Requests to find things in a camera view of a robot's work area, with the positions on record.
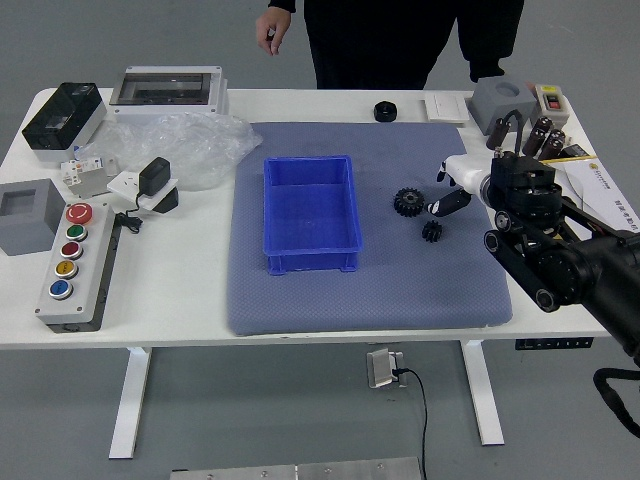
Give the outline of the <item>person's right hand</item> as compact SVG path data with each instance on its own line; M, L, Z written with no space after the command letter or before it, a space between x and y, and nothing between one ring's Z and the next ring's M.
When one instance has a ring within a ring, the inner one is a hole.
M292 13L279 7L268 7L256 20L257 45L269 56L279 54L279 48L291 25Z

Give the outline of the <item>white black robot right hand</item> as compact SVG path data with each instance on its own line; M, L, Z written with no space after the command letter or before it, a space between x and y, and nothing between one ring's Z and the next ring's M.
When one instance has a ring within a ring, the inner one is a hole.
M430 202L425 209L435 217L444 217L466 207L476 197L489 207L488 188L490 186L490 159L480 154L449 156L441 163L436 176L437 182L446 178L456 190L440 199Z

